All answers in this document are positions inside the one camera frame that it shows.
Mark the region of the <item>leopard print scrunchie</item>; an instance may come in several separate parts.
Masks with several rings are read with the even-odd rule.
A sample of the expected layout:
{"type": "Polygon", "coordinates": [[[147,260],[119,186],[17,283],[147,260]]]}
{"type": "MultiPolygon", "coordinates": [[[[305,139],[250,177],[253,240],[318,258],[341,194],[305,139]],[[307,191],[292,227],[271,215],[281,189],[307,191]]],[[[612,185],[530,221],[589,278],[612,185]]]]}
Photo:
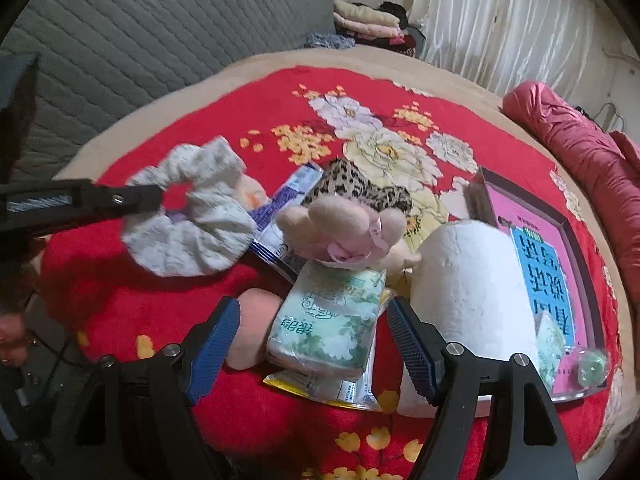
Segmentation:
{"type": "Polygon", "coordinates": [[[397,209],[406,217],[413,207],[409,191],[403,186],[378,186],[368,179],[355,164],[344,158],[333,159],[325,167],[318,183],[303,199],[309,205],[320,196],[342,196],[381,212],[397,209]]]}

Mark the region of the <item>yellow edged plastic packet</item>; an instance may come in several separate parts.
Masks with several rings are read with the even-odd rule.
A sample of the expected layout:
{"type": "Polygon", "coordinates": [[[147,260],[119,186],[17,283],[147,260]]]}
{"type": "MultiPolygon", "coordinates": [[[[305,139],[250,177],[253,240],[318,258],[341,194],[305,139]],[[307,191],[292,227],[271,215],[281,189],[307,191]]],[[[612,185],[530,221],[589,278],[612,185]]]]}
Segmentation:
{"type": "Polygon", "coordinates": [[[293,396],[334,406],[334,408],[382,411],[372,392],[371,377],[367,374],[361,376],[356,382],[351,382],[331,377],[307,376],[292,370],[280,370],[266,376],[262,383],[293,396]]]}

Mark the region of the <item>peach plush toy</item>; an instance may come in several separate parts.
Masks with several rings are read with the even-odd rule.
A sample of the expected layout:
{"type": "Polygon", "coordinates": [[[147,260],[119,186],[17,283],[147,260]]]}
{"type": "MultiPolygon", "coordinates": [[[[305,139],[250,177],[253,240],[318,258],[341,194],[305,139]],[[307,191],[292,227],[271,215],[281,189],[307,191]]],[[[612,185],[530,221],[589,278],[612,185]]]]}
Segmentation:
{"type": "Polygon", "coordinates": [[[260,288],[247,289],[238,298],[240,325],[226,356],[232,370],[248,370],[266,358],[267,339],[283,299],[260,288]]]}

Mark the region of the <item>blue knitted cloth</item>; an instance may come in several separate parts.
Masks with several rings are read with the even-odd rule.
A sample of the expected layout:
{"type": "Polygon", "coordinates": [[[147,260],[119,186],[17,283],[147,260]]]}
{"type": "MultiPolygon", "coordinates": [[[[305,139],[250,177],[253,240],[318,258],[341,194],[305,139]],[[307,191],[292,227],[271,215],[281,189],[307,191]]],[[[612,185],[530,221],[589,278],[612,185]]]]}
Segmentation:
{"type": "Polygon", "coordinates": [[[345,37],[337,34],[327,34],[326,32],[312,32],[305,41],[305,48],[348,50],[356,46],[356,41],[352,37],[345,37]]]}

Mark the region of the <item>red floral blanket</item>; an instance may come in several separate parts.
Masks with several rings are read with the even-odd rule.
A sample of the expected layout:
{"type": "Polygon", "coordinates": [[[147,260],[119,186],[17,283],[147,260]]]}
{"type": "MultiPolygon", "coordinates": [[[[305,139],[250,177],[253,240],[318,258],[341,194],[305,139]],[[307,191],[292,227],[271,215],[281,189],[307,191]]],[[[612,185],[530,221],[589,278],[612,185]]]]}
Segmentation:
{"type": "MultiPolygon", "coordinates": [[[[507,120],[486,122],[457,96],[349,70],[296,66],[208,99],[122,154],[113,140],[102,139],[87,164],[101,183],[119,186],[179,144],[223,136],[250,176],[274,192],[307,162],[344,157],[374,183],[411,193],[407,240],[416,247],[459,217],[461,185],[483,167],[565,209],[558,168],[521,135],[507,120]]],[[[55,235],[43,256],[48,311],[77,336],[89,359],[149,356],[205,320],[222,296],[251,287],[288,289],[252,255],[205,278],[159,278],[134,263],[121,228],[111,221],[55,235]]],[[[399,414],[401,362],[386,325],[378,336],[373,390],[382,411],[343,410],[272,388],[265,364],[224,370],[194,410],[204,438],[238,460],[247,479],[405,478],[431,422],[399,414]]]]}

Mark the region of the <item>grey quilted headboard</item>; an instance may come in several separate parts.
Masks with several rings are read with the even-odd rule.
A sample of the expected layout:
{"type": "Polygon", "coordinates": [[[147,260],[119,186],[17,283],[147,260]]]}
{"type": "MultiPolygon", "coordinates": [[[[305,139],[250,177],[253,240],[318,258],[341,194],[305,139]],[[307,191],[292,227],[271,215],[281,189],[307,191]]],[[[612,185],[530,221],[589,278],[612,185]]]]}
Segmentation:
{"type": "Polygon", "coordinates": [[[39,55],[36,116],[12,177],[48,180],[90,140],[232,63],[303,47],[334,0],[30,0],[2,40],[39,55]]]}

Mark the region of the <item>blue white plastic packet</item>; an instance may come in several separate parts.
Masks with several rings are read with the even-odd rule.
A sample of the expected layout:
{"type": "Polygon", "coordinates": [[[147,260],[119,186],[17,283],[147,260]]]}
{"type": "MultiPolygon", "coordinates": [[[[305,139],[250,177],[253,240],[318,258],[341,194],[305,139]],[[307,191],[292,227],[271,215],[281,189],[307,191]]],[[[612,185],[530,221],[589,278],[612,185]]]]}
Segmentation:
{"type": "Polygon", "coordinates": [[[265,205],[250,212],[255,222],[250,252],[291,284],[297,280],[306,260],[291,248],[290,223],[300,218],[299,207],[322,176],[319,165],[307,162],[292,172],[265,205]]]}

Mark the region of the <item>pink red quilt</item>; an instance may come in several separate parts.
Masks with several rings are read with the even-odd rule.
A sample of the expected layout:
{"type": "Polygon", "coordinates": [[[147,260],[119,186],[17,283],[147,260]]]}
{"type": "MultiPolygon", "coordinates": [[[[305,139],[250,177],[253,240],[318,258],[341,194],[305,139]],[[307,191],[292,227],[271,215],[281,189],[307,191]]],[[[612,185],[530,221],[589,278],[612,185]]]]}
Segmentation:
{"type": "Polygon", "coordinates": [[[639,147],[603,132],[552,89],[525,81],[502,110],[562,164],[590,200],[608,236],[629,301],[639,304],[639,147]]]}

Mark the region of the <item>teddy bear purple dress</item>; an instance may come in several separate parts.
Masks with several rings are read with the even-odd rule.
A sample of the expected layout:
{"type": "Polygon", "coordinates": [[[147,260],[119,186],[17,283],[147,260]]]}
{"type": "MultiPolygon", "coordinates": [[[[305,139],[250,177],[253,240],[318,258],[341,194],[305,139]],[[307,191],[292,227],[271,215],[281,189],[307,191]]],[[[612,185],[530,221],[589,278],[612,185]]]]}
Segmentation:
{"type": "Polygon", "coordinates": [[[247,174],[242,174],[235,185],[235,199],[247,211],[255,210],[268,203],[269,196],[262,185],[247,174]]]}

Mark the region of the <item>green glass ball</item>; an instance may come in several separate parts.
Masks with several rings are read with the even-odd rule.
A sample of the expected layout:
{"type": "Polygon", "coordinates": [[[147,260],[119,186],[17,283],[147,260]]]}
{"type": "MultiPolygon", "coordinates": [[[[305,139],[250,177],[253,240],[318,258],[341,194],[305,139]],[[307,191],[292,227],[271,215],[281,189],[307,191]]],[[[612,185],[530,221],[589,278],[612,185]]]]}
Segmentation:
{"type": "Polygon", "coordinates": [[[601,349],[580,349],[576,358],[576,379],[584,388],[603,384],[608,378],[608,354],[601,349]]]}

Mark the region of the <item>folded clothes stack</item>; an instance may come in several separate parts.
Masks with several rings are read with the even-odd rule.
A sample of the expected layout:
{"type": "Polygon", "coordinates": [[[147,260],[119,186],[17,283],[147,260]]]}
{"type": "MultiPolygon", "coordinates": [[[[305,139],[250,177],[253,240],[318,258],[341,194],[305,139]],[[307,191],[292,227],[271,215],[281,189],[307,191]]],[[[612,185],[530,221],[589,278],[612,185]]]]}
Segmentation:
{"type": "Polygon", "coordinates": [[[377,8],[364,3],[335,0],[336,32],[356,44],[415,56],[418,40],[409,30],[407,11],[398,3],[384,1],[377,8]]]}

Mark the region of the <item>white lace scrunchie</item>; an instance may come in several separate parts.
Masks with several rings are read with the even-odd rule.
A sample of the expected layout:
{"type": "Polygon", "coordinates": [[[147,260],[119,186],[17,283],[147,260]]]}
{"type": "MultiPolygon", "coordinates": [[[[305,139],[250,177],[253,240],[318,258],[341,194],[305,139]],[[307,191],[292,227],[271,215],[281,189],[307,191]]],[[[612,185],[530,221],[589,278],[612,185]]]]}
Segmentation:
{"type": "Polygon", "coordinates": [[[138,266],[161,278],[192,278],[230,269],[254,240],[256,223],[236,197],[245,165],[222,136],[197,146],[179,144],[129,185],[167,191],[186,184],[186,206],[160,207],[125,218],[120,239],[138,266]]]}

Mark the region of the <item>cream teddy pink ribbon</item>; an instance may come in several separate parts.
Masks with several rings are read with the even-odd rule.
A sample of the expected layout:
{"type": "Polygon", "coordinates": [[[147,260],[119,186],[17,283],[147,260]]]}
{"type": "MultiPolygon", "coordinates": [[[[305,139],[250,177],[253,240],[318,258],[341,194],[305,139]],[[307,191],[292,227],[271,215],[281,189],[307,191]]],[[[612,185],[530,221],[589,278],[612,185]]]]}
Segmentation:
{"type": "Polygon", "coordinates": [[[342,196],[320,196],[299,207],[291,220],[290,244],[296,255],[330,268],[371,269],[397,275],[421,256],[404,241],[407,221],[397,209],[377,212],[342,196]]]}

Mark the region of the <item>white curtain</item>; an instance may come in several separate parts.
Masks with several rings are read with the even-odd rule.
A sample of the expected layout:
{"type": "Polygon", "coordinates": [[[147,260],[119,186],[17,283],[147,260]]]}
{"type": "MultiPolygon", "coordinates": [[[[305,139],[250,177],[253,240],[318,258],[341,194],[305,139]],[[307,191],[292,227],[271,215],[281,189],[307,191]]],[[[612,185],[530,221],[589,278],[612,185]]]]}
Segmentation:
{"type": "Polygon", "coordinates": [[[569,99],[582,79],[592,0],[413,0],[420,60],[503,96],[526,80],[569,99]]]}

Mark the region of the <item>green floral tissue pack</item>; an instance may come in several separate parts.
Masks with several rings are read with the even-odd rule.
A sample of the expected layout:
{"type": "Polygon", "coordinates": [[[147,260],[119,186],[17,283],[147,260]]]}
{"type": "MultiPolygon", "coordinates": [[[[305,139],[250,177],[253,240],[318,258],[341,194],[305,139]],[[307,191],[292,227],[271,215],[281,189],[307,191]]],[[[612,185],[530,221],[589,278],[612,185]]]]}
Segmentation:
{"type": "Polygon", "coordinates": [[[386,273],[305,263],[274,319],[267,359],[306,375],[356,380],[367,367],[386,273]]]}

